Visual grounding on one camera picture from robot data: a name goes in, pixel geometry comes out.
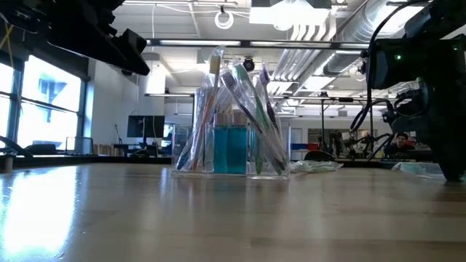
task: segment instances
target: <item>man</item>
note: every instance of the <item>man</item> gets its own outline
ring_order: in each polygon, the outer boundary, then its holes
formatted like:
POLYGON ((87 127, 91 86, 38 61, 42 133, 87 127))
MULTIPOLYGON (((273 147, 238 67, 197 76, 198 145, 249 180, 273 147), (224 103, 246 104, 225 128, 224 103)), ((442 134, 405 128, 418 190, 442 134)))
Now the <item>man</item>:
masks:
POLYGON ((413 146, 406 145, 407 140, 408 135, 403 132, 399 132, 396 134, 396 143, 387 146, 384 150, 385 154, 392 156, 397 153, 404 153, 408 150, 414 150, 413 146))

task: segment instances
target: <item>clear acrylic container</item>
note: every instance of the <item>clear acrylic container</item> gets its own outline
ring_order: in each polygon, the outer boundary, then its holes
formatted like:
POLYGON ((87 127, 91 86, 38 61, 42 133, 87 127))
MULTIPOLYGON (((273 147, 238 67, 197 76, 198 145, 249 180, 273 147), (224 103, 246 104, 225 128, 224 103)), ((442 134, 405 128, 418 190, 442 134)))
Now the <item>clear acrylic container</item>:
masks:
MULTIPOLYGON (((182 151, 186 143, 189 141, 193 134, 193 128, 186 125, 176 125, 173 127, 172 136, 172 175, 175 177, 186 177, 186 178, 250 178, 250 179, 277 179, 287 180, 290 177, 290 170, 288 162, 287 167, 281 174, 278 174, 273 166, 264 159, 261 172, 258 173, 256 170, 256 163, 253 152, 251 151, 251 131, 248 133, 248 161, 246 164, 245 174, 229 174, 229 173, 215 173, 213 171, 213 160, 214 160, 214 128, 212 124, 207 124, 203 130, 202 136, 202 149, 199 152, 198 157, 194 157, 192 154, 194 150, 186 150, 185 154, 182 155, 182 151), (197 159, 197 169, 194 170, 192 164, 193 160, 197 159)), ((283 137, 283 148, 286 151, 286 155, 289 156, 289 137, 291 129, 289 127, 282 128, 283 137)))

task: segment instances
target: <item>cap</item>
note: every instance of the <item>cap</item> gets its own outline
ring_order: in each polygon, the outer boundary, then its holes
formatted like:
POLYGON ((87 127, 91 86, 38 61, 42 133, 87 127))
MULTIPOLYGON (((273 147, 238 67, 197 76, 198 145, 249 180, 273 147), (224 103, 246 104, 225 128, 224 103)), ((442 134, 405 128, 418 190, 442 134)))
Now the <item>cap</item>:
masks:
POLYGON ((241 111, 234 111, 232 114, 232 125, 234 126, 245 126, 246 115, 241 111))
POLYGON ((229 117, 227 113, 217 113, 213 115, 214 127, 225 127, 228 126, 229 117))

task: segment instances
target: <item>wooden table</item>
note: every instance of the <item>wooden table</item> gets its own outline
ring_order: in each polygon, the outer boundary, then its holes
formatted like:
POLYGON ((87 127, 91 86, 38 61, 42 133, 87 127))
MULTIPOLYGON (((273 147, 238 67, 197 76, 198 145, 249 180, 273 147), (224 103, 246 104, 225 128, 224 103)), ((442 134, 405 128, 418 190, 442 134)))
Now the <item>wooden table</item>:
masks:
POLYGON ((376 169, 290 181, 90 164, 0 175, 0 261, 464 261, 466 186, 376 169))

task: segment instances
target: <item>computer monitor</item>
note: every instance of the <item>computer monitor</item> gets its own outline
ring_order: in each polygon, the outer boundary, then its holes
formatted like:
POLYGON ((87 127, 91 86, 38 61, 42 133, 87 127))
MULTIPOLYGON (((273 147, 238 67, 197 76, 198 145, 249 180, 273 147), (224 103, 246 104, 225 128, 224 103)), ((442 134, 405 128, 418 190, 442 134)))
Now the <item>computer monitor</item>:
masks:
POLYGON ((129 116, 128 132, 129 138, 163 138, 163 127, 165 116, 129 116))

